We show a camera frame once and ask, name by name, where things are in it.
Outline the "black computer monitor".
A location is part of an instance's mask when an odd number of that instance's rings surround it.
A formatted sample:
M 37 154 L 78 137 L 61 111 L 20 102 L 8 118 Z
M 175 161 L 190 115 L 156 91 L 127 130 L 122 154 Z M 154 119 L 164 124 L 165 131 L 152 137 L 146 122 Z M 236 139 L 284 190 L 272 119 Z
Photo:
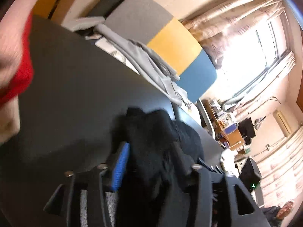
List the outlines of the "black computer monitor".
M 254 138 L 256 136 L 255 129 L 250 117 L 239 123 L 238 130 L 242 137 Z

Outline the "pink folded garment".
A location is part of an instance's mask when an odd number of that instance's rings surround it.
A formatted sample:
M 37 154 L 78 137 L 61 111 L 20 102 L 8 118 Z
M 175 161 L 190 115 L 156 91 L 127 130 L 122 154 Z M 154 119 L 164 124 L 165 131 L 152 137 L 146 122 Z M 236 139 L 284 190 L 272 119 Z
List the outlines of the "pink folded garment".
M 1 20 L 1 87 L 9 84 L 23 55 L 26 21 L 38 0 L 15 0 Z

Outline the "blue round-backed chair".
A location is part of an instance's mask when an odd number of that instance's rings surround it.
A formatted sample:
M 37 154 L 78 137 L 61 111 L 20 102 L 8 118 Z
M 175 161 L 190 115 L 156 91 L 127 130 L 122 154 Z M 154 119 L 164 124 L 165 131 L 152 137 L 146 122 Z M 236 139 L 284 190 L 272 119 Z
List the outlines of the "blue round-backed chair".
M 231 133 L 233 133 L 234 131 L 236 131 L 238 129 L 238 122 L 235 122 L 233 124 L 231 124 L 230 126 L 228 126 L 227 128 L 225 128 L 224 132 L 226 135 L 229 135 Z

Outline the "grey yellow blue chair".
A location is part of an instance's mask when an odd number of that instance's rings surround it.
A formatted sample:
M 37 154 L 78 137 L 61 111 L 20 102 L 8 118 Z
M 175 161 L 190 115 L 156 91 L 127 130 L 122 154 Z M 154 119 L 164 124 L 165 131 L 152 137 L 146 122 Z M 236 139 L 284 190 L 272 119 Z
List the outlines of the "grey yellow blue chair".
M 197 103 L 212 137 L 214 128 L 199 100 L 217 79 L 216 69 L 199 42 L 172 14 L 153 0 L 124 0 L 105 23 L 113 32 L 154 50 L 180 77 L 178 86 Z

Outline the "red folded garment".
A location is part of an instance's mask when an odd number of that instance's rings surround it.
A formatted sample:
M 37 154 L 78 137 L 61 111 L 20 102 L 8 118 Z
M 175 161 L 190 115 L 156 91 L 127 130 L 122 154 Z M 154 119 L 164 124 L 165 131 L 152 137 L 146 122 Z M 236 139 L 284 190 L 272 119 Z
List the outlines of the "red folded garment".
M 7 87 L 1 88 L 1 106 L 13 99 L 14 97 L 22 94 L 28 86 L 31 84 L 34 70 L 32 66 L 32 60 L 30 56 L 30 44 L 29 35 L 32 26 L 32 13 L 27 18 L 25 28 L 22 35 L 22 60 L 20 65 L 14 74 L 12 80 L 10 80 Z

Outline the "seated person in background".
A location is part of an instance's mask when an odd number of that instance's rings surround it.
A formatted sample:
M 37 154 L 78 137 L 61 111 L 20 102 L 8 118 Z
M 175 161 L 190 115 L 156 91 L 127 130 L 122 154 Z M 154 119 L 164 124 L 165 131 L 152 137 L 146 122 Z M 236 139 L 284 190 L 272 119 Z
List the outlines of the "seated person in background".
M 261 208 L 271 227 L 281 226 L 283 220 L 293 211 L 294 201 L 286 202 L 283 207 L 272 206 L 268 208 Z

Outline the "wooden side desk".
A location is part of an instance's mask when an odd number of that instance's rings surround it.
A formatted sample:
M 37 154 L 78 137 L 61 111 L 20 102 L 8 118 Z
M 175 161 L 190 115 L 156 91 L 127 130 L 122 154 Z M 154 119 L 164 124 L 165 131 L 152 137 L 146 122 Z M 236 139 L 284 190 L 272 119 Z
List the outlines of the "wooden side desk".
M 224 130 L 231 124 L 235 123 L 235 117 L 232 113 L 225 112 L 216 99 L 203 100 L 211 124 L 215 131 L 215 139 L 225 148 L 232 151 L 239 151 L 243 148 L 244 139 L 237 129 L 233 133 L 226 135 Z

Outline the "grey garment on chair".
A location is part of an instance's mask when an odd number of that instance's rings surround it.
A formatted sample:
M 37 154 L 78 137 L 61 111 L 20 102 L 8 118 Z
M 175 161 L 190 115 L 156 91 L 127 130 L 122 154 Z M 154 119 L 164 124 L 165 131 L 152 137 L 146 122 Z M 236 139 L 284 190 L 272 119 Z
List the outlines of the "grey garment on chair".
M 104 24 L 96 25 L 94 31 L 101 35 L 96 46 L 143 77 L 173 103 L 180 107 L 191 107 L 187 92 L 177 85 L 180 77 L 176 70 L 154 50 L 139 41 L 123 38 Z

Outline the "black knit sweater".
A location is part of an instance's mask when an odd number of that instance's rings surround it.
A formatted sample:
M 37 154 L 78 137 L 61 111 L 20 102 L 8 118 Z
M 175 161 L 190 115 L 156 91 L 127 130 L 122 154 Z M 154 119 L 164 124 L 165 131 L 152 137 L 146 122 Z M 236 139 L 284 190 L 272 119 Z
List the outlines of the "black knit sweater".
M 112 152 L 122 142 L 130 153 L 118 189 L 116 226 L 192 226 L 193 200 L 181 189 L 173 163 L 173 143 L 194 162 L 204 157 L 198 133 L 164 110 L 129 108 L 115 119 Z

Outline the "beige starfish curtain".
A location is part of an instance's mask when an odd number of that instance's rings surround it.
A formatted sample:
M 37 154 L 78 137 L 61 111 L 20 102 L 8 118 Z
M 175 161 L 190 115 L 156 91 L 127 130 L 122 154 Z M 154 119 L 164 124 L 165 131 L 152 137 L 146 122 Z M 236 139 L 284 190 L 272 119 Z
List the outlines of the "beige starfish curtain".
M 282 0 L 227 0 L 182 24 L 220 69 L 233 40 L 282 12 Z

